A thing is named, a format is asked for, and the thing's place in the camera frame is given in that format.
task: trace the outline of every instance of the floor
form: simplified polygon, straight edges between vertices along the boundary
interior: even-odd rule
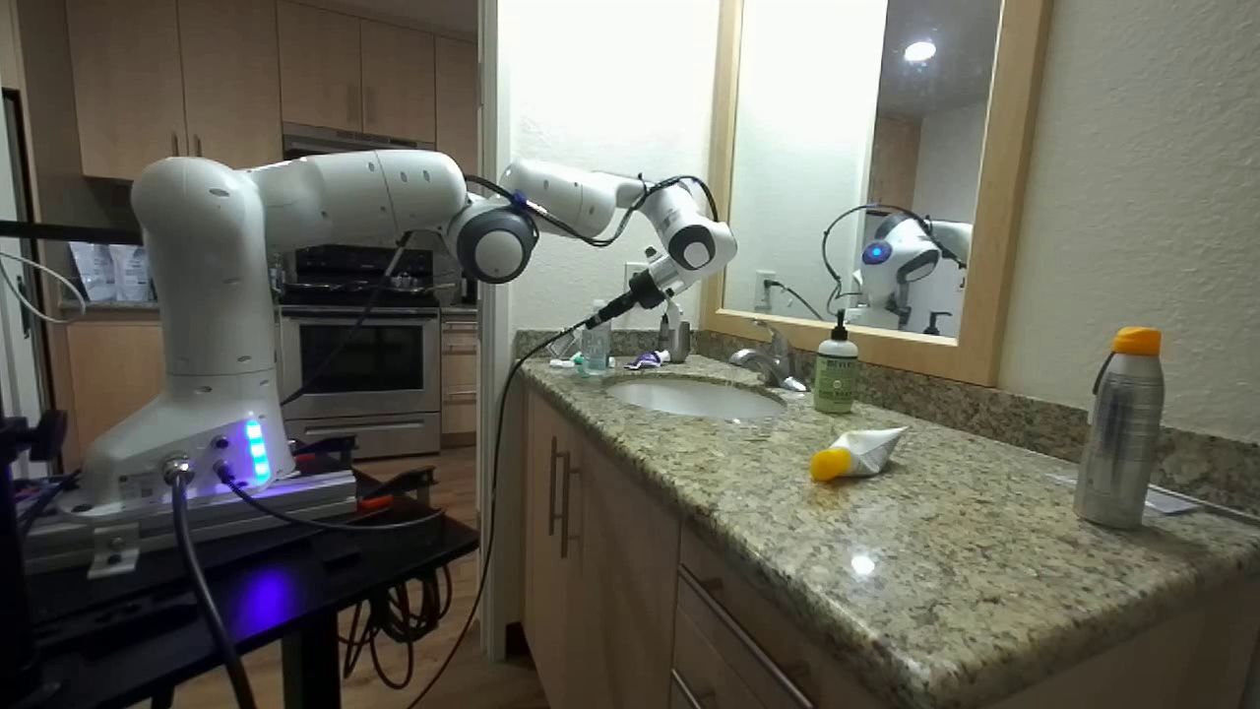
[[[472,448],[450,448],[433,467],[433,509],[446,509],[453,519],[476,523],[472,503]],[[440,658],[453,650],[453,640],[462,636],[472,597],[476,597],[482,555],[464,555],[453,562],[453,608],[446,624],[419,641],[413,658],[413,682],[404,689],[390,689],[362,656],[354,675],[344,682],[344,704],[346,709],[404,709],[430,686]],[[380,670],[390,679],[404,679],[404,650],[390,640],[379,641]],[[273,709],[282,704],[282,679],[278,679],[278,647],[262,647],[244,658],[257,704]],[[205,675],[197,682],[186,682],[173,696],[178,709],[228,709],[232,689],[228,679]],[[440,675],[440,682],[430,689],[421,709],[547,709],[543,689],[535,682],[535,670],[529,662],[493,662],[482,650],[476,627],[464,636],[455,658]]]

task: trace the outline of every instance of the mirror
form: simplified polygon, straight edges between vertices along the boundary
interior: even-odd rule
[[[714,128],[726,152],[718,152],[714,190],[740,230],[740,258],[727,275],[703,291],[703,329],[755,339],[755,324],[774,324],[795,346],[814,346],[831,331],[831,312],[854,296],[852,272],[873,224],[867,224],[862,215],[839,222],[827,236],[831,267],[824,266],[824,230],[852,204],[891,204],[912,194],[912,208],[965,222],[974,233],[968,267],[958,272],[965,279],[953,279],[961,317],[950,324],[950,335],[920,335],[926,309],[919,309],[919,329],[911,321],[912,331],[898,331],[898,321],[891,329],[854,324],[852,331],[867,364],[991,383],[1046,0],[950,3],[968,14],[999,7],[991,20],[988,73],[961,73],[974,83],[988,77],[988,83],[982,78],[988,107],[974,109],[984,113],[974,121],[974,158],[953,158],[974,162],[974,170],[953,170],[953,176],[941,183],[950,190],[938,190],[938,199],[926,199],[934,190],[911,190],[905,175],[920,175],[920,166],[911,170],[895,152],[905,146],[898,142],[898,128],[877,121],[877,113],[905,113],[905,99],[898,99],[905,91],[891,78],[895,73],[881,73],[881,57],[891,46],[903,62],[895,37],[912,28],[920,0],[891,0],[891,14],[886,3],[844,7],[845,16],[827,16],[835,7],[818,0],[795,3],[807,3],[807,14],[779,14],[768,0],[726,3],[719,109]],[[795,45],[773,46],[768,37],[785,32],[795,32]],[[928,78],[926,69],[905,77],[911,94],[919,94],[920,107],[941,107],[944,91],[926,91],[920,78]],[[789,285],[800,299],[810,299],[824,321],[785,289],[768,303],[764,279]]]

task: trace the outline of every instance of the sink basin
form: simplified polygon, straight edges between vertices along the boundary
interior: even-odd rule
[[[659,409],[671,419],[719,419],[719,421],[774,421],[789,408],[785,397],[740,385],[740,383],[661,380],[661,375],[609,380],[608,393],[625,408]]]

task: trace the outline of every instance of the black table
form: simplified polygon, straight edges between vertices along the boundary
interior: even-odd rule
[[[476,547],[476,532],[433,517],[413,532],[336,535],[258,532],[202,544],[207,586],[240,656],[282,641],[282,702],[336,709],[340,610],[433,573]],[[222,668],[205,618],[180,581],[178,552],[139,576],[86,585],[81,573],[33,581],[48,709],[130,704],[169,696],[186,679]]]

